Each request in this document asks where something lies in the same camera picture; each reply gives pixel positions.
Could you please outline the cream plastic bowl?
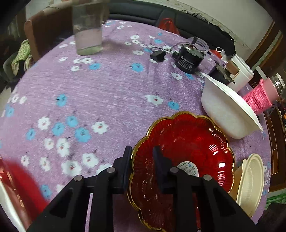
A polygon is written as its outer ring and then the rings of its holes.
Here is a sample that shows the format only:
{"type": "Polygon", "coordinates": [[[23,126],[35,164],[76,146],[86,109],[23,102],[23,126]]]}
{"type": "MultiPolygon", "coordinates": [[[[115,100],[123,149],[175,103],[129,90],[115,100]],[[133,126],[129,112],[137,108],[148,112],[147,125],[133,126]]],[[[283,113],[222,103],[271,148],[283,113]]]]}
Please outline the cream plastic bowl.
{"type": "Polygon", "coordinates": [[[264,188],[264,165],[258,154],[251,154],[234,173],[230,196],[252,218],[260,203],[264,188]]]}

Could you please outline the red scalloped glass bowl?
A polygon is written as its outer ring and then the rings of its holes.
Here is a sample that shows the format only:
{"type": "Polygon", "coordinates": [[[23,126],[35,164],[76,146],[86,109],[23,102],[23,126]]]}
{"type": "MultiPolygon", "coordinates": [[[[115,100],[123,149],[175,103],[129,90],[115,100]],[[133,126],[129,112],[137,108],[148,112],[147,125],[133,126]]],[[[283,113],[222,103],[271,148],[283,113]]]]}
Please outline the red scalloped glass bowl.
{"type": "Polygon", "coordinates": [[[234,184],[235,156],[226,135],[204,115],[187,111],[152,123],[133,148],[133,173],[127,196],[141,223],[154,231],[173,231],[172,196],[161,193],[156,178],[153,148],[159,146],[171,164],[188,175],[210,175],[226,192],[234,184]]]}

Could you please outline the white paper bowl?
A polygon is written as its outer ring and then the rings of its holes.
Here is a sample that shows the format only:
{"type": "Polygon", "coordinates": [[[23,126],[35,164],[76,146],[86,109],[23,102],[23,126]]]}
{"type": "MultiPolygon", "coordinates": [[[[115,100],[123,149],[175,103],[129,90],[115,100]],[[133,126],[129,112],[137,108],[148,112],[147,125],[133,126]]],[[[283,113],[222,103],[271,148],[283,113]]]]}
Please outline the white paper bowl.
{"type": "Polygon", "coordinates": [[[238,93],[205,73],[203,76],[201,104],[226,135],[242,139],[255,131],[263,131],[255,112],[238,93]]]}

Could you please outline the large red glass plate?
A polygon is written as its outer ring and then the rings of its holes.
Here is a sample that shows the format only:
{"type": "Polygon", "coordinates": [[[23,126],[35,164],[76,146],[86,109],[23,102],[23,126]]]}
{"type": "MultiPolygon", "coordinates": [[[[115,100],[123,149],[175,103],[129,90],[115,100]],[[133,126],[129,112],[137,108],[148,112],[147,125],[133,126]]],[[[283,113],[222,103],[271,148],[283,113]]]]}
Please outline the large red glass plate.
{"type": "Polygon", "coordinates": [[[47,205],[32,176],[1,158],[1,231],[26,231],[47,205]]]}

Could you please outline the pink knit-sleeve bottle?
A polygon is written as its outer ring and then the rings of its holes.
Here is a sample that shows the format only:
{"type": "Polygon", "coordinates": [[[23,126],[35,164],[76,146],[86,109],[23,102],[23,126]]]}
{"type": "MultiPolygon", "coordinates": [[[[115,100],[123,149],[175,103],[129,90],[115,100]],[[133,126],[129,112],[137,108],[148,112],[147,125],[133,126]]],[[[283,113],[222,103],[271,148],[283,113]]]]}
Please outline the pink knit-sleeve bottle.
{"type": "Polygon", "coordinates": [[[256,115],[272,107],[280,98],[285,89],[285,82],[279,73],[267,79],[261,79],[259,84],[243,99],[252,108],[256,115]]]}

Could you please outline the small black jar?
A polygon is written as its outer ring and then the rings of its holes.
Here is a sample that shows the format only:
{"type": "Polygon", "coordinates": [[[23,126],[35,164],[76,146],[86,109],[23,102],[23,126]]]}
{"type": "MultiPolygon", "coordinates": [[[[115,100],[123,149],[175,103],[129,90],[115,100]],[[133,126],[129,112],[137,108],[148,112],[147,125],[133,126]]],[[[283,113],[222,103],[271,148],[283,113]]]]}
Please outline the small black jar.
{"type": "Polygon", "coordinates": [[[223,66],[216,64],[208,75],[225,85],[230,83],[235,84],[235,81],[231,78],[230,74],[231,73],[223,66]]]}

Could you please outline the white plastic jar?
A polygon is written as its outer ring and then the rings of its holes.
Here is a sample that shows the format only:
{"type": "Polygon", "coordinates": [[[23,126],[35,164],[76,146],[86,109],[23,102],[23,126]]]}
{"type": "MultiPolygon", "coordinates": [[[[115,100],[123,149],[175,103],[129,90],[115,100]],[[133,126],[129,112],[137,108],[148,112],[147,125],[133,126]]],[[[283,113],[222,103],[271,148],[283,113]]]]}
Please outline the white plastic jar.
{"type": "Polygon", "coordinates": [[[254,73],[246,62],[237,54],[230,59],[239,69],[236,75],[230,75],[235,83],[231,82],[228,86],[235,92],[239,92],[254,77],[254,73]]]}

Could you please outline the black cylindrical jar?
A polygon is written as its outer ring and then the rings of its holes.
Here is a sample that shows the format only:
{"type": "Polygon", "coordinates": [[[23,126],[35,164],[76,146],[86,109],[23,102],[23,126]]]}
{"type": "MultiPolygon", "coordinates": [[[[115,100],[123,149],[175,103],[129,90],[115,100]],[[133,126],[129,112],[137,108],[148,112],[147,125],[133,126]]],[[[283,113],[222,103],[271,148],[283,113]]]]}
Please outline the black cylindrical jar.
{"type": "Polygon", "coordinates": [[[191,44],[182,44],[178,54],[173,54],[176,67],[187,74],[194,74],[206,55],[191,44]]]}

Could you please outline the black power adapter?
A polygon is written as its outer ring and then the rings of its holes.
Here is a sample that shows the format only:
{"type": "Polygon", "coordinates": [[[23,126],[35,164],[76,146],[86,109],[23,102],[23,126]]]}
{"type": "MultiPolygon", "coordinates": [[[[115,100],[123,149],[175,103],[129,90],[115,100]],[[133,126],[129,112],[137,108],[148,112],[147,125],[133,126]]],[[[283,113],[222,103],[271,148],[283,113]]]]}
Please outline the black power adapter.
{"type": "Polygon", "coordinates": [[[166,52],[163,51],[163,50],[159,50],[159,51],[155,51],[153,52],[152,54],[150,54],[150,58],[152,60],[154,60],[155,62],[164,62],[165,60],[165,55],[166,55],[166,52]]]}

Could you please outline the green patterned blanket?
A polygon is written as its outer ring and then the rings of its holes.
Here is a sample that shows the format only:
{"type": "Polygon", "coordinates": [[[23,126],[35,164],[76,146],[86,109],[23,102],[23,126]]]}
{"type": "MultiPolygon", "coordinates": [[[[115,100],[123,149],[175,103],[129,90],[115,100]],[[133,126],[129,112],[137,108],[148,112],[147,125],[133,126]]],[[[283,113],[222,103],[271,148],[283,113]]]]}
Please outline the green patterned blanket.
{"type": "Polygon", "coordinates": [[[13,75],[16,76],[17,74],[20,74],[20,72],[26,72],[29,69],[30,62],[32,59],[31,55],[31,48],[29,44],[29,40],[23,40],[20,48],[16,54],[16,57],[13,59],[11,63],[11,69],[13,72],[13,75]]]}

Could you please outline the black leather sofa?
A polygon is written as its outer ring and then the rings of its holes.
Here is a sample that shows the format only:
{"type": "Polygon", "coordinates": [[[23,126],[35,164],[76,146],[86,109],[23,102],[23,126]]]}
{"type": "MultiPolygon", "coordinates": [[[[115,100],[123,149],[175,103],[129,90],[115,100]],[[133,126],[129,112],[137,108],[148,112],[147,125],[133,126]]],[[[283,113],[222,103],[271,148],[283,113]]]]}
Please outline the black leather sofa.
{"type": "Polygon", "coordinates": [[[236,53],[235,41],[229,33],[196,16],[170,7],[144,1],[110,1],[110,19],[127,20],[158,27],[161,20],[173,20],[179,35],[185,39],[198,37],[211,49],[222,48],[226,55],[236,53]]]}

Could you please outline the red plastic bag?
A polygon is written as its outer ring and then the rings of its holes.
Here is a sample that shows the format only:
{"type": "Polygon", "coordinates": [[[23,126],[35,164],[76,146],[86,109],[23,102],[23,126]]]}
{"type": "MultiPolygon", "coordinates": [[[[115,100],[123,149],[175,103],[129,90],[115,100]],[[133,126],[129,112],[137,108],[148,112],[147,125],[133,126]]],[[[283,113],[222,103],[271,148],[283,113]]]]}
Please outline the red plastic bag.
{"type": "Polygon", "coordinates": [[[161,19],[157,27],[167,32],[180,35],[172,18],[161,19]]]}

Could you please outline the clear green-lid water bottle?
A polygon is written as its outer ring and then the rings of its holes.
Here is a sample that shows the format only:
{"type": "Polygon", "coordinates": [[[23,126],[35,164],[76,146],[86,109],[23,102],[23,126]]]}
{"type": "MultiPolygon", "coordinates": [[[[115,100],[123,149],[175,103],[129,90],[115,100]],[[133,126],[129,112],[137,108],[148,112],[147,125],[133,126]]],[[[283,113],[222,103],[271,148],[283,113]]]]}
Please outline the clear green-lid water bottle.
{"type": "Polygon", "coordinates": [[[109,1],[72,1],[73,34],[78,55],[92,55],[102,49],[102,24],[108,16],[109,1]]]}

